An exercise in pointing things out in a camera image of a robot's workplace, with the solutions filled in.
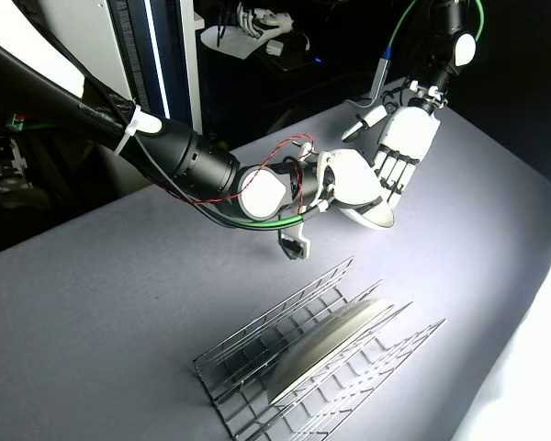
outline gray table surface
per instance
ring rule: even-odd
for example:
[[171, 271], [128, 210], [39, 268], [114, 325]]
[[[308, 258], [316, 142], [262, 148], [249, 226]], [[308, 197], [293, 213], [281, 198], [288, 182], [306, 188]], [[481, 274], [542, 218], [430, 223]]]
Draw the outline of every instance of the gray table surface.
[[[339, 147], [354, 114], [340, 105], [236, 154], [259, 163], [299, 132]], [[395, 228], [319, 216], [306, 262], [274, 233], [222, 230], [153, 187], [1, 253], [0, 440], [227, 439], [191, 361], [351, 255], [343, 289], [384, 278], [381, 295], [448, 321], [334, 438], [448, 439], [545, 276], [551, 184], [451, 110], [438, 116]]]

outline plate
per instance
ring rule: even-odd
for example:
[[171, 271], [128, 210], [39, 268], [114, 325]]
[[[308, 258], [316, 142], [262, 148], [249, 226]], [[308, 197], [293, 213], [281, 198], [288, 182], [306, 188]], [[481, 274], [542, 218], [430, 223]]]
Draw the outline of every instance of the plate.
[[284, 398], [367, 328], [383, 319], [393, 306], [389, 300], [360, 300], [343, 306], [312, 328], [282, 356], [275, 368], [267, 384], [269, 403]]

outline dish rack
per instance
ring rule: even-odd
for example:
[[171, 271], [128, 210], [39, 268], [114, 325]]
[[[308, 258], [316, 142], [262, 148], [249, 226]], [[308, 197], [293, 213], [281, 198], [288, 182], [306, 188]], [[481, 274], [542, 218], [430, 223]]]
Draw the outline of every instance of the dish rack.
[[266, 387], [282, 354], [329, 314], [367, 299], [379, 285], [352, 298], [345, 296], [338, 285], [353, 260], [340, 263], [194, 361], [233, 441], [324, 440], [444, 323], [385, 346], [380, 332], [410, 304], [395, 309], [286, 397], [270, 404]]

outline zip tie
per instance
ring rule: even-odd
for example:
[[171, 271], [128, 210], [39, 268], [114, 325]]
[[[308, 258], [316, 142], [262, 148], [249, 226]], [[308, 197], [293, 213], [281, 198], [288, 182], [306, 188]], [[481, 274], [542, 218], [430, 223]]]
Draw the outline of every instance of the zip tie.
[[132, 118], [130, 119], [130, 123], [125, 129], [125, 134], [118, 143], [117, 148], [114, 151], [115, 156], [119, 156], [120, 152], [122, 152], [122, 149], [125, 148], [125, 145], [127, 142], [129, 142], [129, 138], [131, 136], [134, 136], [135, 132], [137, 131], [137, 127], [139, 126], [139, 115], [141, 114], [141, 106], [138, 104], [135, 105], [135, 112], [132, 114]]

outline robotic hand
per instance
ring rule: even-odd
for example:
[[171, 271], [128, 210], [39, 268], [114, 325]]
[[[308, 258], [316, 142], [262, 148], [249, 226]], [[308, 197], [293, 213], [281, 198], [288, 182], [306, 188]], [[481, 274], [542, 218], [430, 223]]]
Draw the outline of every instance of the robotic hand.
[[292, 30], [292, 17], [288, 13], [274, 14], [269, 9], [245, 9], [242, 2], [237, 6], [239, 26], [245, 34], [266, 42]]
[[[452, 77], [460, 74], [474, 57], [476, 42], [464, 30], [465, 2], [435, 0], [432, 4], [433, 38], [427, 63], [408, 86], [415, 95], [406, 107], [399, 107], [388, 119], [378, 140], [373, 170], [383, 187], [382, 198], [394, 209], [410, 182], [416, 166], [424, 159], [440, 121], [434, 111], [447, 104]], [[349, 142], [388, 115], [383, 105], [373, 107], [347, 130], [342, 140]], [[376, 206], [349, 210], [352, 219], [369, 228], [388, 227]]]

